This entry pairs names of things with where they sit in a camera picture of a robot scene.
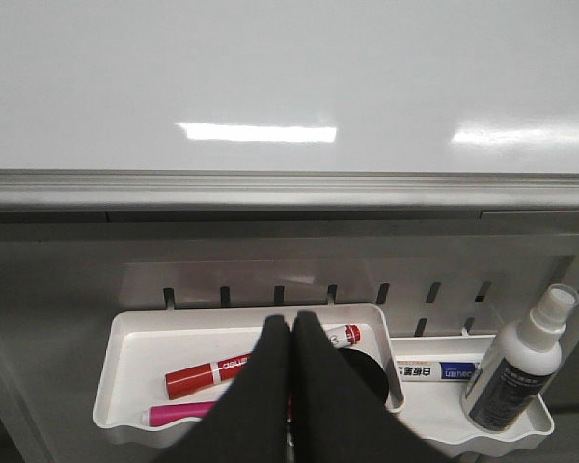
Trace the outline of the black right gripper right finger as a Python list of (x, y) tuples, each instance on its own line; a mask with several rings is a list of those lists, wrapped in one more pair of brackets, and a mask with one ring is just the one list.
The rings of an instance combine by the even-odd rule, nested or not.
[(370, 391), (326, 338), (317, 316), (292, 327), (291, 433), (297, 462), (449, 462)]

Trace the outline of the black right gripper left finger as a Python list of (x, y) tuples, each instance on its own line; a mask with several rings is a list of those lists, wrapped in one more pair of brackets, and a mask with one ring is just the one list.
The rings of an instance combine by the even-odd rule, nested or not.
[(157, 462), (284, 462), (290, 331), (268, 317), (255, 349), (229, 389)]

